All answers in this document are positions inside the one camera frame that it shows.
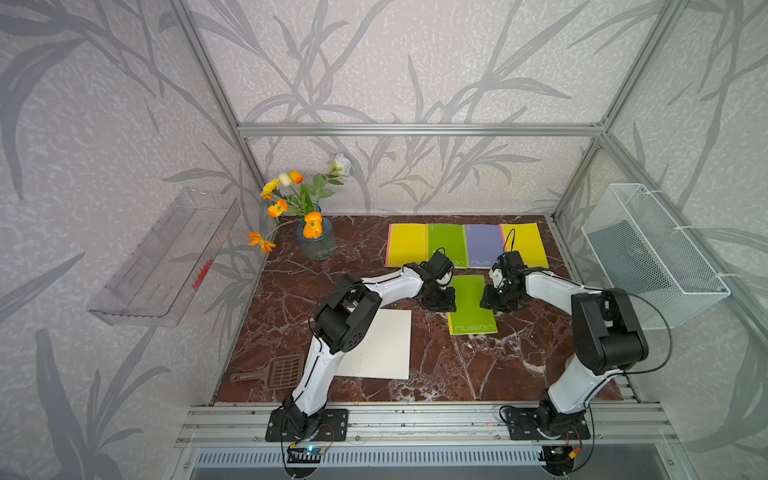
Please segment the purple notebook green spine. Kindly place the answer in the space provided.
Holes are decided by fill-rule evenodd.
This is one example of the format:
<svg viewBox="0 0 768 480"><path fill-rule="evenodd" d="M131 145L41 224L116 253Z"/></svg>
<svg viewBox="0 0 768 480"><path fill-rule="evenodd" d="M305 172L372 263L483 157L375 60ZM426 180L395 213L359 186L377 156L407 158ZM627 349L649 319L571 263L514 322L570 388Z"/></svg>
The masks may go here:
<svg viewBox="0 0 768 480"><path fill-rule="evenodd" d="M498 224L468 224L464 226L469 267L491 268L504 252L504 239Z"/></svg>

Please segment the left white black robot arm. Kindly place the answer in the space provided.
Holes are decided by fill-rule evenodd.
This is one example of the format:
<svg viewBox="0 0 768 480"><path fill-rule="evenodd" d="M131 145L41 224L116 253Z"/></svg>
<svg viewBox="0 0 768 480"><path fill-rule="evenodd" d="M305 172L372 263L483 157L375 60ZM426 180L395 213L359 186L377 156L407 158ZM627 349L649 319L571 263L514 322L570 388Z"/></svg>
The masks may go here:
<svg viewBox="0 0 768 480"><path fill-rule="evenodd" d="M408 263L378 277L346 274L315 308L315 325L303 376L282 408L298 425L319 417L343 356L361 343L377 312L404 299L416 299L432 312L456 310L449 260Z"/></svg>

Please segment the yellow notebook pink spine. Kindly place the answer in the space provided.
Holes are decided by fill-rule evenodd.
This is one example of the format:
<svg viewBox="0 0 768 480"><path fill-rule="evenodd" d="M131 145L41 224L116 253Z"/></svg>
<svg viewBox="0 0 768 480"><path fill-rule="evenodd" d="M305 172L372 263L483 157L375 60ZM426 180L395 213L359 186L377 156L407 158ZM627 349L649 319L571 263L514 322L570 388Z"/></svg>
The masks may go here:
<svg viewBox="0 0 768 480"><path fill-rule="evenodd" d="M536 223L501 224L500 228L505 252L518 252L527 267L549 267L543 241Z"/></svg>

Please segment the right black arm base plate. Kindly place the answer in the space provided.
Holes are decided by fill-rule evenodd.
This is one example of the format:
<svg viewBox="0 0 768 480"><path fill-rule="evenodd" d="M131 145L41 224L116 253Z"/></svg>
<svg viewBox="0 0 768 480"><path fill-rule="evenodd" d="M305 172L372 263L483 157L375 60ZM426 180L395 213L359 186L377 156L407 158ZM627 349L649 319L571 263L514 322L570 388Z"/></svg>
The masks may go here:
<svg viewBox="0 0 768 480"><path fill-rule="evenodd" d="M592 437L584 412L561 415L504 405L499 413L511 440L578 442Z"/></svg>

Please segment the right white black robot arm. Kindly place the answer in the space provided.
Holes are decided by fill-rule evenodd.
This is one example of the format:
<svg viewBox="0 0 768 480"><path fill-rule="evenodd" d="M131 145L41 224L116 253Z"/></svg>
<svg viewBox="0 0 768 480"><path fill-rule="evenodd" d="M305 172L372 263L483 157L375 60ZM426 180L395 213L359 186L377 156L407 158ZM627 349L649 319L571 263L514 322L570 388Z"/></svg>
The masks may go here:
<svg viewBox="0 0 768 480"><path fill-rule="evenodd" d="M574 421L610 379L647 358L649 347L630 294L600 290L559 277L550 271L496 266L489 271L481 306L511 312L526 300L541 300L571 317L574 354L564 373L540 400L540 428Z"/></svg>

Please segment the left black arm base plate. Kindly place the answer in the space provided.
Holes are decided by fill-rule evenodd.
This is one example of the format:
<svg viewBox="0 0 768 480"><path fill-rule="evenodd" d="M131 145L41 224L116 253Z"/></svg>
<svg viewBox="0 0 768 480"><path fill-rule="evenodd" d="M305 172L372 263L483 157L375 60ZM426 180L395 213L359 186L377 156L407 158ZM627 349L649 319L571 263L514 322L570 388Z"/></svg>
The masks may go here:
<svg viewBox="0 0 768 480"><path fill-rule="evenodd" d="M300 410L278 408L271 412L265 440L267 442L345 441L349 426L347 409L321 409L307 416Z"/></svg>

